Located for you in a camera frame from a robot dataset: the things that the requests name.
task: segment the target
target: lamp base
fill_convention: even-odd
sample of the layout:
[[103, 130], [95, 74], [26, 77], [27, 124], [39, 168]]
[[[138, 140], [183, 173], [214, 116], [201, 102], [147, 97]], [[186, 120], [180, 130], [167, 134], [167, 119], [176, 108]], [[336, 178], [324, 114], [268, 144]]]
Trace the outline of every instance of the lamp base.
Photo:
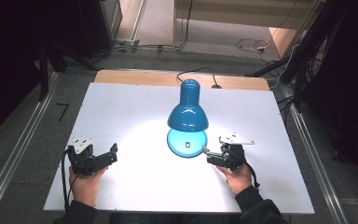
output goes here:
[[170, 129], [167, 135], [167, 142], [171, 151], [185, 158], [198, 156], [202, 152], [202, 146], [206, 146], [207, 141], [205, 131], [185, 133]]

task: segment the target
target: black sleeve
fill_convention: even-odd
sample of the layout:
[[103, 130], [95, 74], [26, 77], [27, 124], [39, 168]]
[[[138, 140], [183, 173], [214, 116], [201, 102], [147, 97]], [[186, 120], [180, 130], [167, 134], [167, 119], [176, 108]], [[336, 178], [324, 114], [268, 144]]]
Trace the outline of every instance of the black sleeve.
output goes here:
[[235, 196], [242, 211], [241, 223], [287, 223], [272, 200], [263, 200], [258, 191], [249, 187]]
[[53, 224], [92, 224], [97, 215], [97, 209], [73, 200], [63, 218], [54, 220]]

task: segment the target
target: white tabletop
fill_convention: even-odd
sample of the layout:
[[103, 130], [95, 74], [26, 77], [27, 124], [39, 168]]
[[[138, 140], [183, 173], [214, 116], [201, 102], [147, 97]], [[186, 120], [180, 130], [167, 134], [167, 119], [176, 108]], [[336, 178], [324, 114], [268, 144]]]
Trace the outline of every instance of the white tabletop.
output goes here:
[[[96, 208], [140, 212], [236, 213], [240, 208], [226, 178], [200, 154], [184, 159], [167, 145], [167, 119], [179, 103], [180, 87], [90, 83], [72, 137], [92, 137], [98, 156], [117, 143], [117, 162], [101, 179]], [[240, 133], [260, 194], [282, 213], [313, 214], [282, 117], [271, 91], [201, 89], [200, 105], [210, 127], [208, 148], [218, 136]], [[67, 171], [70, 162], [66, 160]], [[61, 168], [45, 210], [63, 210]]]

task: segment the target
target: blue desk lamp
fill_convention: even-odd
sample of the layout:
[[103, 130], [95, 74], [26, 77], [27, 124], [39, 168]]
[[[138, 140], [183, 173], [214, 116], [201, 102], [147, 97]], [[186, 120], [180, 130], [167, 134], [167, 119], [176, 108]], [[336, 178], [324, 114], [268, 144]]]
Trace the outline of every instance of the blue desk lamp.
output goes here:
[[180, 103], [168, 118], [168, 146], [176, 155], [191, 158], [202, 152], [207, 144], [204, 130], [209, 126], [205, 112], [200, 107], [200, 84], [187, 79], [180, 87]]

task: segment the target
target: human hand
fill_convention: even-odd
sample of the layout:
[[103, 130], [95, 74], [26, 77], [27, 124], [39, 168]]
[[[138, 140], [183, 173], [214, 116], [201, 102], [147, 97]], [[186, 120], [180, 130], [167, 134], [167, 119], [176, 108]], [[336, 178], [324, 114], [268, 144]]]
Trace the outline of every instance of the human hand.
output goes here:
[[100, 179], [107, 167], [91, 176], [78, 176], [74, 174], [72, 166], [69, 168], [69, 184], [72, 185], [74, 199], [80, 203], [95, 207], [100, 187]]
[[235, 171], [221, 166], [216, 168], [226, 176], [228, 185], [236, 195], [252, 185], [252, 174], [246, 164], [242, 164]]

